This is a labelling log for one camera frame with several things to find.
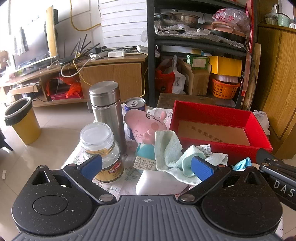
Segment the light blue face mask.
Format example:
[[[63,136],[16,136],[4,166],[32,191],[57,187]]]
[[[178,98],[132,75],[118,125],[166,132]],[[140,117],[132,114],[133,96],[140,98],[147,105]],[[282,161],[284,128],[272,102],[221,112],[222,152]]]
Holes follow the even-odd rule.
[[[251,159],[249,157],[239,161],[235,166],[232,167],[233,171],[244,171],[247,167],[252,166]]]

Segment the mint green towel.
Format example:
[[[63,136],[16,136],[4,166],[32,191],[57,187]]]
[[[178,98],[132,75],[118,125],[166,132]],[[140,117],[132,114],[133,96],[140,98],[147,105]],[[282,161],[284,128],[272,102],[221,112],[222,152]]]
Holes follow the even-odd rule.
[[[223,153],[212,153],[211,146],[191,145],[184,152],[177,135],[173,131],[157,131],[155,135],[154,154],[156,169],[166,172],[178,181],[196,186],[201,183],[192,171],[191,161],[194,156],[198,156],[206,162],[217,166],[227,165],[228,155]]]

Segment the red cardboard box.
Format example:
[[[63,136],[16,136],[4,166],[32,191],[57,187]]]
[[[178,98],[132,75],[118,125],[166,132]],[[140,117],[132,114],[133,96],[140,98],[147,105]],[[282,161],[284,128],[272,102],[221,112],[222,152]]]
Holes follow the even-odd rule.
[[[176,133],[183,150],[191,145],[210,145],[212,152],[227,154],[230,165],[245,158],[254,163],[259,149],[273,151],[251,111],[175,101],[170,130]]]

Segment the white plastic bag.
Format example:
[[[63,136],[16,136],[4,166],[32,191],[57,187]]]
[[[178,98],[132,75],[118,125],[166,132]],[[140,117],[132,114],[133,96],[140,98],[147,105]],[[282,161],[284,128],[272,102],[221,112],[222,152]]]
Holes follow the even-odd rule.
[[[264,111],[257,111],[257,110],[254,110],[253,114],[256,117],[256,119],[258,120],[258,122],[260,123],[265,134],[267,136],[269,136],[270,135],[270,130],[269,130],[270,125],[269,125],[269,120],[268,120],[267,114]]]

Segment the wooden wardrobe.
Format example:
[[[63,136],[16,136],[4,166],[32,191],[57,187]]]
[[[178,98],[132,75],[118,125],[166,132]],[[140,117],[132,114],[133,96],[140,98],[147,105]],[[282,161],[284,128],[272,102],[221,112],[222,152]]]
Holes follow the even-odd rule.
[[[295,156],[295,30],[265,22],[276,1],[255,3],[261,57],[253,105],[267,114],[273,154],[291,159]]]

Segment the stainless steel thermos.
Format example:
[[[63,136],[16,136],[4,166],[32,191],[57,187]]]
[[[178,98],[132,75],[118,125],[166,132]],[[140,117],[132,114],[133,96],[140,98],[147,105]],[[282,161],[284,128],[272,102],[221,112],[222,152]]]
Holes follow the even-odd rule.
[[[125,129],[118,83],[114,81],[98,82],[89,88],[89,97],[95,120],[105,123],[111,128],[121,152],[125,153]]]

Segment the blue drink can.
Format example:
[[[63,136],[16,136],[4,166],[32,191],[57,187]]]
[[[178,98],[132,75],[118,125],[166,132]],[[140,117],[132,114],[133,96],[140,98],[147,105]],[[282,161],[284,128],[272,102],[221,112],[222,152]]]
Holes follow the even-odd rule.
[[[131,98],[125,103],[125,123],[128,127],[129,137],[138,144],[144,133],[145,126],[145,101],[141,98]]]

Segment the yellow trash bin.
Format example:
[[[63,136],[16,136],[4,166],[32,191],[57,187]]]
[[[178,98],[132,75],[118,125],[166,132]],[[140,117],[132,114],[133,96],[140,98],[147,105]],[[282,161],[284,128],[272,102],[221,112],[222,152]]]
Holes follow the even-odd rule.
[[[4,112],[4,121],[12,126],[25,145],[35,142],[41,135],[41,127],[33,110],[30,97],[24,97],[11,104]]]

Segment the wooden TV cabinet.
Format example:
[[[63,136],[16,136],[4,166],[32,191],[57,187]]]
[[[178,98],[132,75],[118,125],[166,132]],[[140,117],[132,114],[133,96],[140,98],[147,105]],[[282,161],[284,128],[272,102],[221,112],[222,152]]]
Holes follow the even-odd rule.
[[[54,99],[47,95],[46,83],[58,77],[60,67],[44,68],[26,76],[13,77],[5,81],[1,78],[1,100],[6,104],[16,101],[22,93],[37,93],[42,95],[33,102],[34,107],[43,107],[60,104],[89,102],[89,88],[97,82],[112,80],[118,83],[121,100],[131,97],[143,97],[148,94],[147,84],[147,56],[135,54],[118,58],[104,58],[86,62],[83,60],[76,64],[81,67],[83,77],[81,87],[82,98]]]

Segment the brown cardboard carton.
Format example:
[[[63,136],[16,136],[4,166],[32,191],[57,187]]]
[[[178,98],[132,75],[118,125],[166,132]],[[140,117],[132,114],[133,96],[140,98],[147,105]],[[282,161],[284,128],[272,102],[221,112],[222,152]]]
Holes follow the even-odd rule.
[[[208,91],[211,65],[207,69],[192,69],[191,65],[181,62],[181,73],[185,76],[186,82],[184,90],[189,95],[206,95]]]

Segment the red and white bag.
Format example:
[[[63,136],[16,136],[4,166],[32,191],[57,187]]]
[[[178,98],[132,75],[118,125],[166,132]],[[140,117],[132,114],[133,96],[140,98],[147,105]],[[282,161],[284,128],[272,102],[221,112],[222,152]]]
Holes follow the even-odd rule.
[[[155,88],[157,92],[184,94],[186,77],[178,71],[180,61],[177,55],[165,59],[155,70]]]

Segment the yellow cardboard box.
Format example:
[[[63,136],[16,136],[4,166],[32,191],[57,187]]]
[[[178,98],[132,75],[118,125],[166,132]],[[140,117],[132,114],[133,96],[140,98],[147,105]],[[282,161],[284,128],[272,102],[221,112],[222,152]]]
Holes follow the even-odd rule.
[[[240,77],[242,72],[242,61],[232,58],[209,56],[209,63],[212,65],[211,73]]]

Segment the green small box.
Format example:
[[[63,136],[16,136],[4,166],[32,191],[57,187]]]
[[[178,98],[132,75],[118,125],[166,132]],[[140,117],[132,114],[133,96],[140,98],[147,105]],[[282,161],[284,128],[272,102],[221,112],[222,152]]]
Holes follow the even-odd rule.
[[[209,57],[200,55],[187,55],[187,63],[192,69],[207,69]]]

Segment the white power strip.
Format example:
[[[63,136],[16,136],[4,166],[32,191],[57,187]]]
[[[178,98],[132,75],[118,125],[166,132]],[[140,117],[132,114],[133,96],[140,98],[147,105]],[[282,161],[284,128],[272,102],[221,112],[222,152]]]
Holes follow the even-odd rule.
[[[125,56],[125,50],[112,50],[107,53],[108,58],[117,58],[117,57],[124,57]]]

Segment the flat screen television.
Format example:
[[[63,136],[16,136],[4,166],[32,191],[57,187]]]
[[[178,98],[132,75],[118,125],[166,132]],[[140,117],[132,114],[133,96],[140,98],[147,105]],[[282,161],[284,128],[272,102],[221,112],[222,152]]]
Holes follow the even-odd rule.
[[[58,11],[50,6],[42,17],[19,28],[13,38],[16,71],[31,68],[58,56],[55,29],[58,23]]]

